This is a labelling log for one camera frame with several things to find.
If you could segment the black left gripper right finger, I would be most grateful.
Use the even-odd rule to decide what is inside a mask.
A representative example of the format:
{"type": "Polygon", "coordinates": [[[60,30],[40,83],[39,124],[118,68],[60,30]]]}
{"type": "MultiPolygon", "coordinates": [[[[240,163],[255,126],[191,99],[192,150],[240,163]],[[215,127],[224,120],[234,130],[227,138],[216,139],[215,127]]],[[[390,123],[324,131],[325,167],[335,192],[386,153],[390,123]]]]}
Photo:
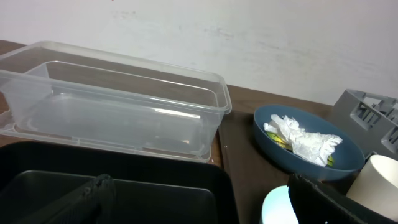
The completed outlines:
{"type": "Polygon", "coordinates": [[[318,180],[292,174],[287,186],[299,223],[395,224],[318,180]]]}

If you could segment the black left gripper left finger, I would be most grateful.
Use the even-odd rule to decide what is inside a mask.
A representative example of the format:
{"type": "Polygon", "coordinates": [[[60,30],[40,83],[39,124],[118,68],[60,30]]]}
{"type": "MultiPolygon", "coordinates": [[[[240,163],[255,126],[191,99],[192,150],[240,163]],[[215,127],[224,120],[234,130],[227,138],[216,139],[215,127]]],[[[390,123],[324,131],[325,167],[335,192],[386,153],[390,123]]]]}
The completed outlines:
{"type": "Polygon", "coordinates": [[[115,204],[114,180],[101,174],[15,223],[110,223],[115,204]]]}

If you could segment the light blue bowl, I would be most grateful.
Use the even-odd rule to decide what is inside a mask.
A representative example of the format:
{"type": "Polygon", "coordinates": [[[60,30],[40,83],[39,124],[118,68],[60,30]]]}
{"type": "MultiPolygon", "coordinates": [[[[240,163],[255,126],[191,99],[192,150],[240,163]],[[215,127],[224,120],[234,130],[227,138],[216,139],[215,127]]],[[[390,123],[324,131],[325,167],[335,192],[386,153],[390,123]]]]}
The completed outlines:
{"type": "Polygon", "coordinates": [[[272,189],[265,197],[260,224],[298,224],[289,198],[289,187],[282,185],[272,189]]]}

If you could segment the white tissue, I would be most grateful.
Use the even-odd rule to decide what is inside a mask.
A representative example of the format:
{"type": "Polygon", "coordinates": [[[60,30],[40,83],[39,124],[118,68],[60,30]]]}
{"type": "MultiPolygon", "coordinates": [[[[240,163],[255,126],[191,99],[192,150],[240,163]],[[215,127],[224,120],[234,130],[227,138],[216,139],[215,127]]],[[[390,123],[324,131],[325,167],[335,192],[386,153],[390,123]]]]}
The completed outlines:
{"type": "Polygon", "coordinates": [[[335,147],[343,140],[334,134],[307,132],[293,117],[271,115],[271,122],[264,123],[265,132],[272,132],[292,146],[293,154],[313,164],[325,167],[335,147]]]}

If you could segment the dark blue plate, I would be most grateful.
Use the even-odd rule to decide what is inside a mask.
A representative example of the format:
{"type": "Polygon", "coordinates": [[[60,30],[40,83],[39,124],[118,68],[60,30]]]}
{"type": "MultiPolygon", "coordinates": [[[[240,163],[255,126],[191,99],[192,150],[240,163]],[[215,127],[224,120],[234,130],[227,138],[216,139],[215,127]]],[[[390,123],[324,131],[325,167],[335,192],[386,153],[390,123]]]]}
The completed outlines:
{"type": "Polygon", "coordinates": [[[285,105],[265,105],[254,112],[253,120],[254,139],[264,154],[283,170],[312,177],[318,180],[334,181],[343,179],[360,170],[365,164],[364,154],[348,135],[336,126],[311,114],[285,105]],[[319,166],[311,163],[274,142],[264,130],[264,123],[271,121],[273,114],[295,118],[301,127],[311,133],[334,134],[342,138],[343,142],[335,147],[331,155],[332,166],[319,166]]]}

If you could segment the white cup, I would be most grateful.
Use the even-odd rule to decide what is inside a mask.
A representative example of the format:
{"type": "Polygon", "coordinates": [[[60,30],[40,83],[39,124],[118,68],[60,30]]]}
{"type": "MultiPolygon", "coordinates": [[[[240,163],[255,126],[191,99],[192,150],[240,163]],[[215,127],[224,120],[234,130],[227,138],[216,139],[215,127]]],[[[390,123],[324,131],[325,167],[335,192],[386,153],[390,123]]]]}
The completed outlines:
{"type": "Polygon", "coordinates": [[[346,196],[391,220],[397,220],[397,161],[372,155],[346,196]]]}

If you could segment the yellow green snack wrapper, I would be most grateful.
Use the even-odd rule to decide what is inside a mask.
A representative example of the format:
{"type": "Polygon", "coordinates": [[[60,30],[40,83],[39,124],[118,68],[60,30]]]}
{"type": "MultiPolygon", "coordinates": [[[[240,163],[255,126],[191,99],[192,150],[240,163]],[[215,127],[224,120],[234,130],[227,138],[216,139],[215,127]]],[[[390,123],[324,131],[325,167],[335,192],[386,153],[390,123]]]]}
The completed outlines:
{"type": "MultiPolygon", "coordinates": [[[[272,132],[266,132],[266,134],[281,148],[284,148],[287,151],[293,152],[292,146],[285,142],[282,138],[280,138],[278,135],[272,132]]],[[[328,166],[333,166],[334,165],[334,159],[332,156],[329,156],[327,159],[327,165],[328,166]]]]}

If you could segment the grey dishwasher rack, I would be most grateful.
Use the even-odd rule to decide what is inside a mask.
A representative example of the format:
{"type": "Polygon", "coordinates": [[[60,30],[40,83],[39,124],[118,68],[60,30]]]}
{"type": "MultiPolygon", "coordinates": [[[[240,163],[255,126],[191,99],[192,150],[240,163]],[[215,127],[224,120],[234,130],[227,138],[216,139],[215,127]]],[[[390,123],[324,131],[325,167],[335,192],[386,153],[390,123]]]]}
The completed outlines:
{"type": "Polygon", "coordinates": [[[397,159],[397,98],[347,89],[329,120],[362,150],[397,159]]]}

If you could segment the black plastic bin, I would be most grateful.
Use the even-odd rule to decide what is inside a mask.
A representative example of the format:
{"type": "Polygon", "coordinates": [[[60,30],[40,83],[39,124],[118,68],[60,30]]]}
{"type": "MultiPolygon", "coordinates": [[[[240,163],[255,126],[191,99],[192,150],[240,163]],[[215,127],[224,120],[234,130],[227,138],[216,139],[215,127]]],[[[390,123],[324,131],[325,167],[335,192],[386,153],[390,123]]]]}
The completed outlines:
{"type": "Polygon", "coordinates": [[[237,223],[229,176],[197,162],[43,142],[1,148],[1,222],[34,213],[101,174],[116,186],[110,223],[237,223]]]}

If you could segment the brown serving tray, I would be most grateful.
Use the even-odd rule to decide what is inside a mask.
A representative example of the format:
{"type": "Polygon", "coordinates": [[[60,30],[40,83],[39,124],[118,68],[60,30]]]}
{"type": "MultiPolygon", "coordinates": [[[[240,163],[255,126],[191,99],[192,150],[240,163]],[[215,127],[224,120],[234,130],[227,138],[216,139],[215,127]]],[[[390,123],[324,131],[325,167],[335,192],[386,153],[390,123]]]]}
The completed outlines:
{"type": "Polygon", "coordinates": [[[218,129],[224,170],[230,176],[241,223],[259,223],[262,204],[274,188],[286,185],[289,173],[270,160],[253,133],[253,115],[232,111],[218,129]]]}

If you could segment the clear plastic bin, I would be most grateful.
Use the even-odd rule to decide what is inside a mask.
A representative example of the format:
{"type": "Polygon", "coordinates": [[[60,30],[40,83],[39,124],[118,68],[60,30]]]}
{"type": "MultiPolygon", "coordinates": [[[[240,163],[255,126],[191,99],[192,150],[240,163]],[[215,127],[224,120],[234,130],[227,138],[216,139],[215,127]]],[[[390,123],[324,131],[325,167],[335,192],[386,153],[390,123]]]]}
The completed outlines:
{"type": "Polygon", "coordinates": [[[1,42],[1,134],[208,162],[223,77],[59,42],[1,42]]]}

